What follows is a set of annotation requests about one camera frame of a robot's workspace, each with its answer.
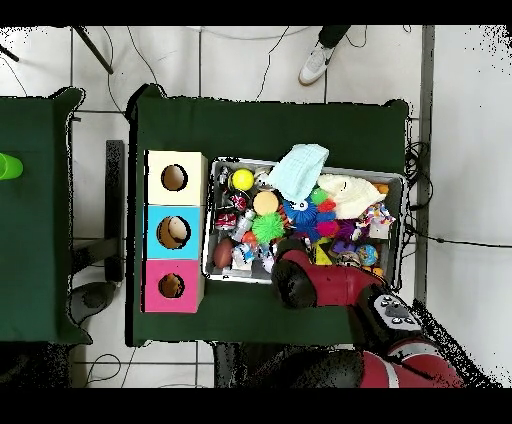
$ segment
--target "pink box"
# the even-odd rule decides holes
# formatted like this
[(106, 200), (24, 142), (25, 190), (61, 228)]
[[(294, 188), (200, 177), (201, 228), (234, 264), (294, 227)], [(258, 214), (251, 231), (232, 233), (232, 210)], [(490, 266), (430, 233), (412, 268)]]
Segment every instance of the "pink box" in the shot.
[[(165, 297), (160, 292), (160, 281), (169, 274), (178, 276), (183, 283), (181, 296), (177, 298)], [(145, 306), (143, 312), (197, 312), (204, 295), (204, 277), (199, 260), (147, 260), (145, 277), (145, 281), (142, 279)]]

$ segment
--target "green cup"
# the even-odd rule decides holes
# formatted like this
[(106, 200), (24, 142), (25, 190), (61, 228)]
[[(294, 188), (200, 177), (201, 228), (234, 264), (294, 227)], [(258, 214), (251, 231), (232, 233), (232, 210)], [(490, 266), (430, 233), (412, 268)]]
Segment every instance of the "green cup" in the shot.
[(0, 153), (0, 181), (18, 178), (23, 172), (23, 164), (18, 158)]

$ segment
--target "green tablecloth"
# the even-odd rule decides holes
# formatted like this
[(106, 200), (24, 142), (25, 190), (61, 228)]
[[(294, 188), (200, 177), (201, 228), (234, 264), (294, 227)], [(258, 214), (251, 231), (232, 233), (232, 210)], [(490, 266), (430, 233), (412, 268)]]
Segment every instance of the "green tablecloth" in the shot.
[(201, 151), (218, 156), (278, 160), (294, 144), (318, 143), (330, 150), (326, 166), (403, 173), (404, 101), (385, 106), (232, 102), (166, 98), (154, 85), (130, 100), (127, 344), (145, 340), (215, 340), (329, 345), (351, 343), (347, 310), (325, 307), (287, 310), (267, 285), (207, 281), (196, 314), (140, 312), (143, 152)]
[(81, 99), (76, 88), (47, 99), (0, 97), (0, 152), (24, 165), (20, 178), (0, 181), (0, 341), (90, 341), (66, 313), (66, 126)]

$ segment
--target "blue spiky toy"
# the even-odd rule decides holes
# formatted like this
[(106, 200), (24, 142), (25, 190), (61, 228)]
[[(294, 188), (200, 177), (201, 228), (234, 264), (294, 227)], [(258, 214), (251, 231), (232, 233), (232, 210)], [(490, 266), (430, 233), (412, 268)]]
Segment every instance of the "blue spiky toy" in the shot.
[(286, 216), (292, 221), (292, 225), (299, 233), (306, 233), (311, 243), (321, 239), (321, 235), (316, 230), (316, 224), (319, 222), (332, 221), (336, 218), (334, 212), (318, 212), (316, 205), (308, 196), (299, 203), (283, 201), (283, 208)]

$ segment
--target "light blue cloth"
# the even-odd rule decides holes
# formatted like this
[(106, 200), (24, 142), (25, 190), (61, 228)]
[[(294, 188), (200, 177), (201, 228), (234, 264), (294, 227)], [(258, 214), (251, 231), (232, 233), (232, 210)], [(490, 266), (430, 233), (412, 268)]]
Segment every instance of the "light blue cloth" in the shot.
[(329, 150), (318, 144), (296, 144), (270, 172), (267, 182), (290, 202), (299, 203), (309, 196)]

